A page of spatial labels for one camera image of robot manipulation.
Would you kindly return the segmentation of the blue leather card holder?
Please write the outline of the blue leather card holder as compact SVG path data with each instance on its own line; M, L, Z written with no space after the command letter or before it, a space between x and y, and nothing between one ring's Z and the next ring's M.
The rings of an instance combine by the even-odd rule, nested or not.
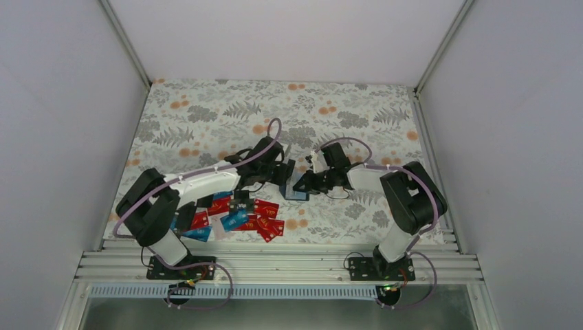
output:
M279 186L279 193L287 201L309 201L309 194L294 190L294 185L303 176L302 173L295 170L287 179L284 185Z

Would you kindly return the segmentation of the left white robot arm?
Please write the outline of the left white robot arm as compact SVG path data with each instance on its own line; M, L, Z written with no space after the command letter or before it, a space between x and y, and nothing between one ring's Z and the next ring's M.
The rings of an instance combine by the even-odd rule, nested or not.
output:
M282 144L263 137L254 148L226 156L212 166L183 174L143 171L115 207L120 223L140 246L154 253L173 278L191 269L186 246L171 230L175 213L187 204L211 199L217 193L243 190L255 184L282 186L295 167Z

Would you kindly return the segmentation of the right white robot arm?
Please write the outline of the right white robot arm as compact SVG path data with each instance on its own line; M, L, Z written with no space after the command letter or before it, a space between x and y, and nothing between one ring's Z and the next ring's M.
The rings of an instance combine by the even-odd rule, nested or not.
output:
M409 254L419 237L433 230L448 210L448 204L424 166L411 161L403 166L351 162L338 142L321 148L325 167L316 168L317 153L293 189L311 195L334 188L383 193L394 224L373 250L374 275L388 280L399 270L399 261Z

